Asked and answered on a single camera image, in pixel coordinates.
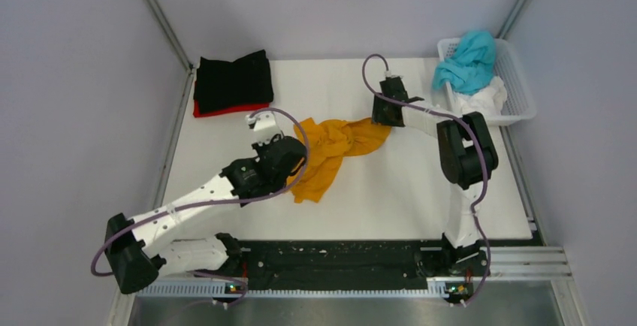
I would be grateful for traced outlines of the yellow t shirt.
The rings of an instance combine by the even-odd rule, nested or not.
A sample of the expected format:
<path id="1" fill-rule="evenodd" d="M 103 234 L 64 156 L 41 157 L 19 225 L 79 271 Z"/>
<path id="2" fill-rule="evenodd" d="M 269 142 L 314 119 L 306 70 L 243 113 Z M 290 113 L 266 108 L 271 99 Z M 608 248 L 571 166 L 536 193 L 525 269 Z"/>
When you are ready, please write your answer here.
<path id="1" fill-rule="evenodd" d="M 329 119 L 317 123 L 305 119 L 294 127 L 299 140 L 309 141 L 309 161 L 300 181 L 291 188 L 294 202 L 318 203 L 331 187 L 346 157 L 370 154 L 378 150 L 391 133 L 391 127 L 377 125 L 372 119 L 345 121 Z"/>

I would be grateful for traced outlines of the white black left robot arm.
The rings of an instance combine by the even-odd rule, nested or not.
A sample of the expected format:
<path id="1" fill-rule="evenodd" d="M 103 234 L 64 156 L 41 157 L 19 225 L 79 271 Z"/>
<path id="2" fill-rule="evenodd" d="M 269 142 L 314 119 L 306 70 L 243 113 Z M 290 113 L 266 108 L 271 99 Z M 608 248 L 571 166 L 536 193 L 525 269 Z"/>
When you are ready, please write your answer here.
<path id="1" fill-rule="evenodd" d="M 145 289 L 157 279 L 209 270 L 231 276 L 240 269 L 242 251 L 230 234 L 195 232 L 223 211 L 265 201 L 287 191 L 287 180 L 306 164 L 305 145 L 277 134 L 257 155 L 240 158 L 194 191 L 148 213 L 107 221 L 102 254 L 123 294 Z"/>

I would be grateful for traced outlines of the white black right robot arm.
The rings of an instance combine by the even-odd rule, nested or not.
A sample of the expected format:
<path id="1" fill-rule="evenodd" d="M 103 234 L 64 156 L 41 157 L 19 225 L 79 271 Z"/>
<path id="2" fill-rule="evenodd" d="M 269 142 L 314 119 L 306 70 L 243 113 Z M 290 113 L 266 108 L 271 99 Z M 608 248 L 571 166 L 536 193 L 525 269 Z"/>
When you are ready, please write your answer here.
<path id="1" fill-rule="evenodd" d="M 485 118 L 479 112 L 462 116 L 438 107 L 424 107 L 410 98 L 399 76 L 387 76 L 374 96 L 372 121 L 378 125 L 410 127 L 433 137 L 438 144 L 440 167 L 450 183 L 448 221 L 438 255 L 419 255 L 418 269 L 426 276 L 463 275 L 487 267 L 480 251 L 486 240 L 479 224 L 479 203 L 499 157 Z"/>

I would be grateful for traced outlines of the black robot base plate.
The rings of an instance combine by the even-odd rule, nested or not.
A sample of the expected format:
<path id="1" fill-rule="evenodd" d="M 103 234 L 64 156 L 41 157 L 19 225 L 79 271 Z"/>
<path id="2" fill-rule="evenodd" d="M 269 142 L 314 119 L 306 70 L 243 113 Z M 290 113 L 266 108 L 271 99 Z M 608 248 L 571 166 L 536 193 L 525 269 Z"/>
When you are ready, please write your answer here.
<path id="1" fill-rule="evenodd" d="M 478 280 L 486 267 L 465 274 L 426 276 L 419 255 L 438 255 L 442 240 L 240 240 L 240 254 L 217 270 L 244 278 L 251 290 L 425 290 L 436 276 Z"/>

